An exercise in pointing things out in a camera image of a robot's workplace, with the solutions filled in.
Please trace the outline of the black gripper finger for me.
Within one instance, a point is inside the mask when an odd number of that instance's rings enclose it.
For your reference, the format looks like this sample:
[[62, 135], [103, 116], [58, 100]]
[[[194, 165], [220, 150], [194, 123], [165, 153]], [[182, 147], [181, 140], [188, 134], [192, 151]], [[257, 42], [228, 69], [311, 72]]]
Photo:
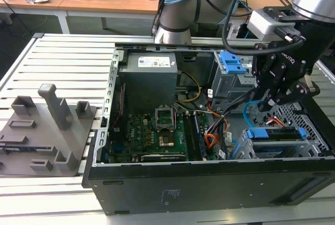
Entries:
[[319, 86], [314, 82], [295, 82], [289, 88], [276, 88], [269, 91], [265, 100], [265, 109], [271, 110], [274, 105], [290, 104], [306, 96], [319, 95]]
[[252, 100], [262, 100], [258, 103], [259, 111], [269, 111], [274, 105], [273, 97], [276, 95], [277, 78], [272, 74], [276, 55], [256, 54], [253, 56], [252, 74], [256, 78], [257, 87]]

